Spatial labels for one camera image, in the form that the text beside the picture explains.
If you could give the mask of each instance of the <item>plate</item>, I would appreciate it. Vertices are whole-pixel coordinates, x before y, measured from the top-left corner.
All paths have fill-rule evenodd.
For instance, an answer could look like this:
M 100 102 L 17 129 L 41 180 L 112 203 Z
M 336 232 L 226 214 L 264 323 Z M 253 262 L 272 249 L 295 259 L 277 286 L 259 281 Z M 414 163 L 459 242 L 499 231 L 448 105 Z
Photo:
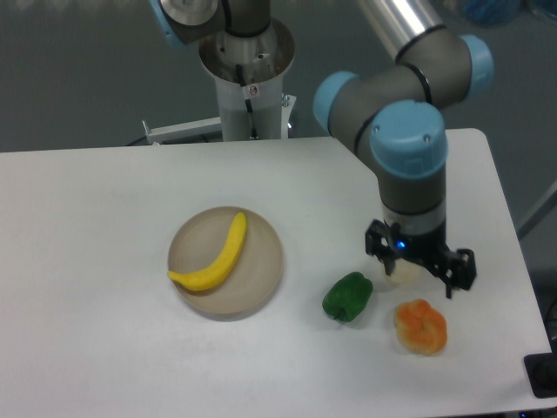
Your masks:
M 193 292 L 172 282 L 184 299 L 201 313 L 251 313 L 269 300 L 280 282 L 283 250 L 279 236 L 269 222 L 255 212 L 233 206 L 209 209 L 188 220 L 172 241 L 169 270 L 190 273 L 209 266 L 223 249 L 238 212 L 245 213 L 247 232 L 238 262 L 225 281 L 202 292 Z

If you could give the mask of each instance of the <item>silver metal tube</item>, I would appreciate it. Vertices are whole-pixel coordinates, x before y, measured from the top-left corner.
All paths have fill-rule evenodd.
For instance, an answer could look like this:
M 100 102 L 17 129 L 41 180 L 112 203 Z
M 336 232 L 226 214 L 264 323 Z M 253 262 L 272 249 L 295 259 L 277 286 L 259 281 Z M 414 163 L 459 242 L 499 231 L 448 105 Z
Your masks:
M 172 141 L 173 139 L 185 139 L 196 137 L 197 135 L 214 134 L 221 132 L 220 118 L 211 118 L 187 122 L 185 124 L 164 126 L 162 128 L 150 129 L 143 121 L 147 142 Z
M 217 11 L 218 0 L 160 0 L 164 12 L 179 24 L 198 26 Z
M 443 24 L 427 0 L 358 0 L 358 5 L 393 59 L 414 38 Z

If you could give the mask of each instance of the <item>gray floor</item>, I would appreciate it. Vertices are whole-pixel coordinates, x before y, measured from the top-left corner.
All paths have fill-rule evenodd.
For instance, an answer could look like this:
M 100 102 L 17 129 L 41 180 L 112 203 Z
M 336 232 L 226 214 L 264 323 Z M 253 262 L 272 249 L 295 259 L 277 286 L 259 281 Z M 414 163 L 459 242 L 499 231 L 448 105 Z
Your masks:
M 354 1 L 273 0 L 272 12 L 297 43 L 285 78 L 299 98 L 295 133 L 323 135 L 311 113 L 319 83 L 334 71 L 374 74 L 393 63 Z M 517 222 L 557 179 L 557 25 L 527 10 L 496 29 L 441 14 L 492 48 L 492 89 L 444 115 L 448 128 L 487 135 Z M 0 0 L 0 152 L 120 146 L 143 135 L 142 119 L 158 127 L 214 116 L 197 46 L 168 46 L 146 1 Z M 557 210 L 522 242 L 542 309 L 557 294 L 555 237 Z

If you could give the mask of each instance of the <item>black cable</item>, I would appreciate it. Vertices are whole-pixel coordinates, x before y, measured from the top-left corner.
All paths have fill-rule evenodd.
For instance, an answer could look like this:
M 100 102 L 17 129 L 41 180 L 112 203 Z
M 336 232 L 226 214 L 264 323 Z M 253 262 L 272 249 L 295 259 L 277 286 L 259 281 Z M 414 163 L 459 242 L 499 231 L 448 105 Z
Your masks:
M 141 138 L 136 139 L 135 141 L 131 141 L 129 144 L 127 144 L 126 146 L 134 146 L 139 144 L 141 141 L 145 141 L 147 139 L 147 137 L 144 135 Z
M 228 3 L 228 0 L 222 0 L 221 3 L 223 5 L 223 11 L 225 12 L 226 29 L 228 29 L 232 26 L 232 12 L 230 10 L 230 4 Z
M 245 82 L 245 78 L 244 78 L 244 68 L 240 64 L 236 64 L 236 77 L 238 77 L 240 87 L 244 88 L 247 86 L 247 83 Z M 245 108 L 247 109 L 247 116 L 250 119 L 250 127 L 252 128 L 252 138 L 259 139 L 258 129 L 255 126 L 255 120 L 253 120 L 252 101 L 249 98 L 247 98 L 244 101 L 245 101 Z

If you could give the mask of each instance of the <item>toy food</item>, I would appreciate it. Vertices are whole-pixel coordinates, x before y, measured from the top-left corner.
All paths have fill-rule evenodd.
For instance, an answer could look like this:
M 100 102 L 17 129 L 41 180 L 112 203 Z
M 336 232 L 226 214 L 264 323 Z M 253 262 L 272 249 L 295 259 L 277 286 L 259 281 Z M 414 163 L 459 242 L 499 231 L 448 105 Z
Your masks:
M 192 291 L 207 290 L 222 283 L 230 274 L 244 246 L 247 219 L 239 212 L 232 221 L 225 246 L 218 257 L 206 268 L 192 273 L 168 272 L 168 277 Z
M 362 273 L 353 272 L 337 281 L 323 299 L 323 309 L 335 320 L 350 322 L 366 307 L 373 283 Z
M 430 355 L 446 344 L 445 317 L 423 299 L 399 305 L 394 323 L 399 341 L 410 351 Z

